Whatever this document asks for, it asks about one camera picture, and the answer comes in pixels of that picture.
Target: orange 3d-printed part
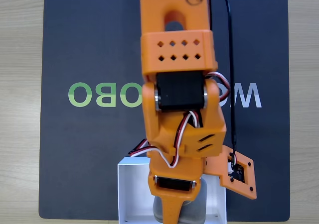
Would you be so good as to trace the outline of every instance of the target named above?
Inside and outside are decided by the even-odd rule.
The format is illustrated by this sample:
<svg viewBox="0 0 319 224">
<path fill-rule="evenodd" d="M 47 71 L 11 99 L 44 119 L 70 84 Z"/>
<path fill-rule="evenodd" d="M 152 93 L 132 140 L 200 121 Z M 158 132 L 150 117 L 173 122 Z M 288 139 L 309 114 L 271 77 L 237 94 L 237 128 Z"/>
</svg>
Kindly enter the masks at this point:
<svg viewBox="0 0 319 224">
<path fill-rule="evenodd" d="M 158 109 L 155 99 L 156 74 L 202 71 L 206 75 L 217 70 L 207 0 L 140 2 L 142 74 L 146 82 L 142 95 L 147 140 L 159 148 L 168 160 L 172 160 L 176 129 L 183 112 L 161 112 Z M 170 21 L 180 22 L 184 30 L 165 31 L 165 25 Z M 151 158 L 149 187 L 151 193 L 162 200 L 164 224 L 176 224 L 183 202 L 195 200 L 203 173 L 219 176 L 222 186 L 248 198 L 256 198 L 252 160 L 236 153 L 247 181 L 230 181 L 227 167 L 231 149 L 223 146 L 226 125 L 219 106 L 219 88 L 214 80 L 206 79 L 205 89 L 207 105 L 200 111 L 203 127 L 186 126 L 177 166 L 169 168 L 159 153 L 148 153 Z M 189 181 L 192 185 L 189 190 L 170 189 L 159 185 L 162 178 Z"/>
</svg>

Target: orange robotic arm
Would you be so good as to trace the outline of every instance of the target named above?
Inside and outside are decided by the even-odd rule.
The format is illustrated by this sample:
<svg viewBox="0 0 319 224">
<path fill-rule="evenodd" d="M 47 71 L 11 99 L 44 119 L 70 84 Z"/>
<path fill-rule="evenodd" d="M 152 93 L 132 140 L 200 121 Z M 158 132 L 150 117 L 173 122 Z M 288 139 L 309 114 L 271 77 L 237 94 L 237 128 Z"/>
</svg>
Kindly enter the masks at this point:
<svg viewBox="0 0 319 224">
<path fill-rule="evenodd" d="M 164 224 L 176 224 L 183 202 L 195 200 L 202 174 L 219 176 L 221 186 L 255 199 L 252 160 L 236 155 L 244 182 L 228 174 L 232 149 L 223 146 L 219 87 L 205 78 L 218 68 L 207 0 L 140 1 L 145 128 L 148 142 L 161 151 L 148 152 L 148 180 L 151 193 L 162 200 Z M 180 22 L 184 30 L 165 31 L 170 21 Z M 201 124 L 186 123 L 177 149 L 176 129 L 191 111 Z M 165 160 L 175 163 L 173 168 Z"/>
</svg>

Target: light wood surface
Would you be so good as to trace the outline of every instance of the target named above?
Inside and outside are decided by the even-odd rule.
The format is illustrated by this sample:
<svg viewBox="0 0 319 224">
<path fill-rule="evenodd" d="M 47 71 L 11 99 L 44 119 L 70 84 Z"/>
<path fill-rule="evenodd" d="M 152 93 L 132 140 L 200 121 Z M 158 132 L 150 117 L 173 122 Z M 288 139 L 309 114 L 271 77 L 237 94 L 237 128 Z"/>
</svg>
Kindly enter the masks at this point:
<svg viewBox="0 0 319 224">
<path fill-rule="evenodd" d="M 0 0 L 0 223 L 38 215 L 43 0 Z M 319 223 L 319 0 L 289 0 L 292 224 Z"/>
</svg>

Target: printed logo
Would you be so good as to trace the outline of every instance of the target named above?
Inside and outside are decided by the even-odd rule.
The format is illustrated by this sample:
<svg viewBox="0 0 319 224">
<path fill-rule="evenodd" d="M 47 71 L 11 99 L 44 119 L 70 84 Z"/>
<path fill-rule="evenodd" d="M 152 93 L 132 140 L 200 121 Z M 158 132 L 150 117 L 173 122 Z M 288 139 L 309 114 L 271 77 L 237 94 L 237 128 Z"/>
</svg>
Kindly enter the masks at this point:
<svg viewBox="0 0 319 224">
<path fill-rule="evenodd" d="M 227 88 L 223 84 L 218 83 L 218 86 L 219 86 L 222 94 L 227 92 Z M 74 98 L 74 92 L 79 87 L 84 88 L 85 92 L 86 92 L 86 98 L 82 102 L 76 101 Z M 109 92 L 108 93 L 102 92 L 103 87 L 109 87 L 110 88 Z M 129 102 L 127 100 L 127 91 L 128 91 L 128 88 L 131 88 L 131 87 L 135 88 L 138 91 L 138 97 L 137 97 L 135 102 Z M 96 98 L 96 104 L 100 107 L 116 107 L 116 90 L 117 90 L 116 83 L 100 83 L 100 84 L 98 84 L 95 88 L 96 94 L 99 95 Z M 235 102 L 237 102 L 238 94 L 239 94 L 239 98 L 240 98 L 240 101 L 241 101 L 243 108 L 248 108 L 251 105 L 251 97 L 252 96 L 254 96 L 256 107 L 257 108 L 262 107 L 256 83 L 250 83 L 249 88 L 248 88 L 248 92 L 247 92 L 247 96 L 245 96 L 245 94 L 244 94 L 241 83 L 236 83 L 235 84 Z M 103 98 L 109 98 L 108 99 L 109 102 L 103 101 Z M 137 83 L 127 83 L 127 84 L 123 85 L 123 87 L 121 87 L 121 90 L 120 90 L 120 98 L 121 98 L 121 102 L 127 107 L 135 108 L 135 107 L 140 106 L 142 104 L 142 87 L 141 87 L 141 85 L 139 85 Z M 224 101 L 220 102 L 221 107 L 223 107 L 227 103 L 228 98 L 226 98 Z M 91 102 L 91 99 L 92 99 L 92 90 L 91 90 L 90 86 L 87 85 L 86 83 L 78 82 L 78 83 L 73 84 L 70 87 L 69 101 L 73 106 L 85 107 Z"/>
</svg>

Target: red white black wire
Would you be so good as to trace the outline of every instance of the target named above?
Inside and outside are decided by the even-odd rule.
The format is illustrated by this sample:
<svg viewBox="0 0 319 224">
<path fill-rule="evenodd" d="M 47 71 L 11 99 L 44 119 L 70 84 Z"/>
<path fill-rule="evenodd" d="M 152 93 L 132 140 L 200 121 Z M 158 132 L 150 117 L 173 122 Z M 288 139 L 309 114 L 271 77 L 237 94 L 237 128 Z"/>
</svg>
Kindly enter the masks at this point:
<svg viewBox="0 0 319 224">
<path fill-rule="evenodd" d="M 191 117 L 193 118 L 194 127 L 195 128 L 200 127 L 198 114 L 196 112 L 189 111 L 184 114 L 184 117 L 181 120 L 176 132 L 175 141 L 174 141 L 175 156 L 173 157 L 173 161 L 171 163 L 169 163 L 169 161 L 165 158 L 163 152 L 159 148 L 150 145 L 146 139 L 143 139 L 131 152 L 129 152 L 129 155 L 131 157 L 135 157 L 149 151 L 156 151 L 161 155 L 162 159 L 165 161 L 165 163 L 167 164 L 169 168 L 175 168 L 179 160 L 179 148 L 183 138 L 183 134 L 188 124 L 188 121 Z"/>
<path fill-rule="evenodd" d="M 220 102 L 224 101 L 228 97 L 230 92 L 230 85 L 226 77 L 224 77 L 224 75 L 216 71 L 207 73 L 206 77 L 207 78 L 217 77 L 223 83 L 223 85 L 227 88 L 227 92 L 219 97 Z"/>
</svg>

